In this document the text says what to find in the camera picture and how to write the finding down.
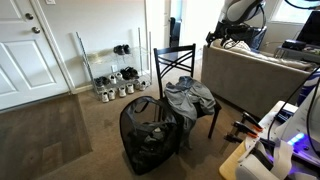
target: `couch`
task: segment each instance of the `couch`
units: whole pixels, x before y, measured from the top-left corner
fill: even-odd
[[[283,63],[287,61],[279,64],[259,56],[204,46],[201,82],[217,97],[262,118],[279,100],[285,101],[310,71],[302,70],[305,64],[289,67]]]

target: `black metal chair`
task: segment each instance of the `black metal chair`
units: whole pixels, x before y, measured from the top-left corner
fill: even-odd
[[[158,77],[160,100],[167,102],[164,96],[162,81],[163,77],[171,71],[173,68],[177,68],[186,72],[190,72],[190,76],[193,78],[194,63],[195,63],[196,45],[170,47],[165,49],[154,48],[154,57],[156,62],[156,71]],[[197,110],[197,117],[203,117],[206,114],[202,111],[200,103],[194,103]],[[213,129],[215,127],[219,111],[221,110],[220,104],[216,101],[214,106],[215,113],[213,115],[208,138],[211,139]]]

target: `black mesh laundry basket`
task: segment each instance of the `black mesh laundry basket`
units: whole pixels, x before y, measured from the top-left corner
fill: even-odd
[[[170,108],[150,96],[139,97],[121,112],[120,132],[134,172],[147,173],[178,148],[181,131]]]

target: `brown carpet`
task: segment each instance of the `brown carpet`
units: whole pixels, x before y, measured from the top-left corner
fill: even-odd
[[[201,60],[197,60],[195,79],[200,79],[200,69]],[[168,77],[172,80],[179,75],[175,72]],[[156,78],[145,91],[136,91],[108,103],[98,101],[92,91],[80,93],[79,101],[93,151],[41,179],[221,179],[219,166],[237,147],[237,144],[230,144],[224,154],[220,154],[223,136],[232,129],[231,122],[241,118],[238,111],[223,102],[212,139],[207,138],[212,116],[198,119],[190,136],[192,151],[181,149],[178,155],[174,154],[150,173],[134,174],[122,144],[119,118],[130,101],[143,95],[158,98]]]
[[[35,179],[90,151],[77,95],[0,114],[0,179]]]

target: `shoe rack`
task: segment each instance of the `shoe rack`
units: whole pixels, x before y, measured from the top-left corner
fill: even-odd
[[[93,90],[97,95],[98,100],[103,101],[103,94],[105,94],[105,92],[108,92],[110,89],[114,90],[116,93],[119,93],[118,90],[120,87],[126,87],[126,85],[130,83],[135,85],[137,83],[137,80],[138,82],[149,82],[149,84],[151,85],[151,51],[148,51],[146,48],[143,48],[141,46],[140,28],[138,28],[139,47],[130,47],[130,54],[124,55],[115,53],[113,49],[106,49],[99,52],[87,54],[78,32],[76,32],[76,34],[83,53],[83,63],[88,71]],[[112,69],[112,71],[115,72],[101,75],[97,73],[97,69],[101,69],[101,67],[109,70]],[[133,67],[135,70],[137,70],[139,78],[130,80],[117,79],[116,83],[111,83],[111,81],[109,81],[107,84],[104,84],[103,87],[97,85],[95,81],[97,78],[100,78],[102,76],[108,78],[108,76],[115,75],[117,72],[120,72],[121,69],[124,69],[126,67]]]

